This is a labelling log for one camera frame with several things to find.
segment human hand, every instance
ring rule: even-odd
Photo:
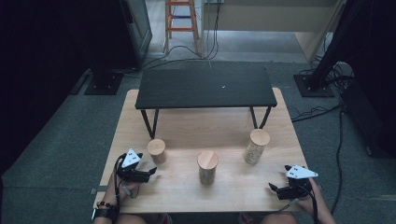
[[[107,190],[105,193],[105,196],[103,198],[103,202],[105,203],[110,203],[116,206],[119,206],[117,204],[117,198],[116,198],[116,192],[115,192],[115,183],[114,183],[114,178],[117,178],[117,188],[119,188],[120,192],[120,202],[124,200],[128,195],[127,193],[122,189],[122,186],[126,187],[129,191],[136,190],[140,187],[142,183],[136,183],[136,182],[123,182],[119,185],[120,183],[120,178],[112,173],[110,178],[108,179],[108,184],[107,184]]]
[[[312,194],[315,196],[317,201],[319,223],[322,224],[335,223],[335,220],[332,217],[332,214],[330,213],[330,210],[327,207],[326,202],[324,201],[323,194],[321,193],[317,183],[312,178],[309,178],[309,182],[311,183],[312,186],[311,193],[313,192]],[[313,199],[311,198],[311,196],[307,195],[303,198],[299,198],[299,201],[297,202],[297,204],[299,204],[306,212],[308,212],[311,215],[311,217],[314,216],[314,207],[312,201]]]

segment knee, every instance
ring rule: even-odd
[[[133,215],[120,215],[117,219],[117,224],[146,224],[145,220],[141,217]]]
[[[271,214],[262,219],[260,224],[297,224],[293,213],[281,212],[278,214]]]

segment tabletop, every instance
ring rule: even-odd
[[[273,89],[277,100],[264,127],[271,141],[256,165],[247,164],[243,152],[254,129],[248,108],[194,108],[164,110],[156,137],[166,146],[167,160],[135,199],[123,202],[122,213],[276,211],[288,202],[280,201],[268,183],[287,186],[284,165],[307,167],[304,154],[290,120],[282,93]],[[105,186],[117,157],[133,148],[142,152],[138,169],[156,166],[148,154],[151,140],[139,110],[134,108],[138,91],[129,91],[109,150],[100,185]],[[263,115],[265,107],[256,109]],[[197,157],[202,150],[213,150],[219,157],[215,182],[199,181]],[[96,201],[104,193],[98,192]],[[289,210],[300,210],[297,205]]]
[[[161,69],[143,73],[136,109],[276,106],[263,68]]]

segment gray carpet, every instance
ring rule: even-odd
[[[155,69],[208,67],[208,62],[169,63]],[[305,63],[212,62],[212,67],[264,67],[274,87],[282,90],[292,118],[316,106],[332,108],[334,98],[302,98],[294,74]],[[106,163],[126,92],[138,89],[141,72],[125,76],[115,96],[69,95],[45,128],[3,176],[3,223],[91,223],[94,195]],[[337,192],[336,151],[340,139],[340,110],[294,123],[307,164],[331,207]],[[394,223],[396,162],[367,156],[365,145],[348,114],[342,114],[344,141],[340,151],[343,188],[334,217],[339,223]],[[300,223],[312,223],[304,213]],[[236,223],[236,213],[173,214],[175,224]]]

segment orange ladder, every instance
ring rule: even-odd
[[[165,46],[166,53],[169,52],[169,39],[172,38],[172,32],[192,32],[194,37],[195,52],[198,54],[198,27],[195,13],[194,0],[165,0]],[[172,7],[189,7],[190,15],[178,16],[174,15]],[[172,26],[174,19],[191,19],[191,27],[174,27]]]

